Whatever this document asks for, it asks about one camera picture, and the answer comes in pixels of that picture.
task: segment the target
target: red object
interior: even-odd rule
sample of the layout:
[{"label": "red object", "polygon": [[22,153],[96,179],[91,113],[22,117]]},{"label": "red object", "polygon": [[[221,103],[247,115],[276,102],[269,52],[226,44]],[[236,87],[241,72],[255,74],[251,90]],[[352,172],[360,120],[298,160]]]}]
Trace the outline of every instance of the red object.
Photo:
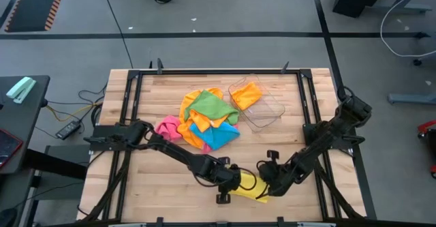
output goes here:
[{"label": "red object", "polygon": [[426,133],[427,133],[427,128],[428,128],[429,126],[432,126],[432,125],[435,125],[435,124],[436,124],[436,120],[433,120],[433,121],[429,121],[429,122],[427,122],[427,123],[424,123],[424,124],[418,126],[418,131],[419,131],[420,133],[426,134]]},{"label": "red object", "polygon": [[2,161],[0,161],[0,168],[6,165],[9,159],[15,154],[15,152],[17,152],[21,145],[22,141],[20,139],[7,131],[0,129],[0,157],[6,157]]}]

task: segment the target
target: table leg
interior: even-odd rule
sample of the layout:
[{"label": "table leg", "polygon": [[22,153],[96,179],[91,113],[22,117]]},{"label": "table leg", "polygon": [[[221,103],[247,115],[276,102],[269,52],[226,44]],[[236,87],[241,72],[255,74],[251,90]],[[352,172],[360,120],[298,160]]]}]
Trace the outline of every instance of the table leg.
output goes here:
[{"label": "table leg", "polygon": [[61,160],[33,149],[27,149],[26,151],[25,166],[75,179],[85,179],[87,175],[86,166]]}]

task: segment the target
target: cloth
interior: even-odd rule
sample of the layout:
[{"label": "cloth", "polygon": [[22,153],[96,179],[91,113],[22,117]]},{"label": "cloth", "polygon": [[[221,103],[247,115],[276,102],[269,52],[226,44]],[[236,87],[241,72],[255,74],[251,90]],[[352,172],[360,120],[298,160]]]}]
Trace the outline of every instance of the cloth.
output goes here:
[{"label": "cloth", "polygon": [[[246,188],[249,189],[253,187],[254,184],[254,177],[253,175],[249,175],[247,173],[240,173],[240,184]],[[232,190],[229,193],[237,196],[245,196],[250,199],[256,200],[256,197],[260,196],[260,194],[265,190],[266,183],[259,177],[256,177],[256,186],[252,190],[244,190],[241,187],[238,187],[237,190]],[[264,196],[260,199],[257,199],[256,201],[267,203],[268,202],[268,196]]]},{"label": "cloth", "polygon": [[182,135],[177,132],[177,127],[179,125],[180,121],[176,117],[168,115],[161,123],[159,123],[159,125],[157,125],[155,131],[158,134],[161,134],[166,140],[174,142],[182,137]]},{"label": "cloth", "polygon": [[[236,129],[239,129],[238,124],[234,124],[233,127],[235,127]],[[212,148],[208,144],[204,143],[203,149],[202,149],[202,154],[206,155],[206,154],[209,154],[211,151],[212,151]]]},{"label": "cloth", "polygon": [[222,97],[217,97],[209,91],[201,94],[185,109],[185,121],[192,118],[201,132],[210,126],[218,128],[224,121],[230,125],[238,122],[239,112],[226,104]]},{"label": "cloth", "polygon": [[201,132],[195,123],[193,123],[189,129],[213,150],[221,148],[240,135],[235,127],[232,127],[226,122],[223,122],[218,128],[210,127],[204,132]]},{"label": "cloth", "polygon": [[[208,92],[212,93],[213,95],[216,95],[220,99],[223,98],[223,93],[221,89],[219,88],[209,88],[207,89]],[[201,149],[203,147],[204,141],[198,138],[191,130],[189,130],[189,127],[193,124],[193,120],[190,119],[188,116],[185,119],[185,109],[191,105],[191,103],[201,94],[201,90],[193,91],[191,93],[188,93],[182,101],[180,112],[178,115],[178,120],[181,122],[181,124],[177,127],[177,131],[179,134],[182,135],[183,139],[185,139],[186,142],[188,142],[190,145]]]},{"label": "cloth", "polygon": [[241,110],[246,110],[256,103],[261,96],[262,92],[254,82],[250,82],[245,87],[232,92],[232,98]]}]

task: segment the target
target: wooden tabletop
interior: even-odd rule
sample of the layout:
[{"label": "wooden tabletop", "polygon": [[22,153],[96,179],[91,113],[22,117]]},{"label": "wooden tabletop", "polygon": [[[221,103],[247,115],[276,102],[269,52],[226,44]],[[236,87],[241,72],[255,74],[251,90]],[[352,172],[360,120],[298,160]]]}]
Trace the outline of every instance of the wooden tabletop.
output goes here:
[{"label": "wooden tabletop", "polygon": [[[113,125],[119,121],[128,70],[112,70],[99,123]],[[334,116],[338,105],[329,69],[312,69],[313,81],[323,120]],[[157,125],[167,115],[178,116],[185,94],[196,89],[219,87],[224,101],[229,103],[228,87],[240,80],[239,75],[161,75],[145,76],[138,109],[138,118]],[[257,173],[256,162],[267,160],[266,151],[280,152],[281,163],[305,146],[302,134],[304,116],[295,75],[258,75],[263,85],[285,106],[285,113],[261,132],[253,133],[244,121],[239,121],[240,137],[217,151],[215,157],[230,157],[232,163]],[[134,96],[135,82],[131,97]],[[309,88],[305,82],[309,99]],[[132,101],[127,117],[130,117]],[[311,120],[315,122],[309,102]],[[184,149],[200,151],[184,140],[177,142]],[[338,189],[355,208],[365,215],[362,196],[350,156],[330,151],[334,179]],[[105,152],[88,169],[80,208],[89,212],[100,199],[108,184],[112,152]],[[331,198],[325,187],[330,216]],[[117,192],[112,199],[110,217],[114,217]],[[232,196],[228,205],[217,205],[217,188],[198,185],[185,165],[157,151],[134,151],[131,156],[122,222],[275,222],[278,216],[285,221],[319,221],[322,219],[315,178],[311,174],[300,185],[294,184],[282,197],[270,197],[260,203],[242,196]]]}]

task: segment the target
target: concrete floor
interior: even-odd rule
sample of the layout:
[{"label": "concrete floor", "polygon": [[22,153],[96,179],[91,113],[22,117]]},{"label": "concrete floor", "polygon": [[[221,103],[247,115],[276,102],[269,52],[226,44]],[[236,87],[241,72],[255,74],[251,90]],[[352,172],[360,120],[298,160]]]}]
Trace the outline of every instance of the concrete floor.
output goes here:
[{"label": "concrete floor", "polygon": [[[379,0],[389,5],[394,0]],[[110,0],[123,33],[191,33],[239,31],[321,32],[313,0],[175,0],[158,5],[153,0]],[[332,12],[334,0],[321,0],[330,32],[377,33],[383,14],[366,10],[358,19]],[[436,0],[413,0],[436,8]],[[0,0],[0,12],[9,0]],[[436,12],[392,15],[387,32],[435,30]],[[53,28],[30,34],[118,33],[106,0],[62,0]],[[435,49],[430,39],[389,38],[399,52]],[[373,107],[373,117],[358,133],[377,218],[436,223],[434,163],[416,138],[416,126],[433,119],[432,106],[396,104],[388,93],[436,91],[436,66],[428,60],[416,67],[411,59],[394,56],[379,38],[333,38],[343,82]],[[322,37],[220,37],[127,39],[134,67],[148,67],[161,58],[165,67],[330,67]],[[121,39],[0,40],[2,76],[47,74],[47,99],[80,101],[81,89],[100,90],[110,69],[130,68]],[[76,106],[55,106],[72,112]],[[92,127],[66,141],[35,130],[31,148],[83,143]],[[37,126],[51,134],[64,126],[43,109]],[[40,203],[35,220],[42,224],[72,222],[78,201]]]}]

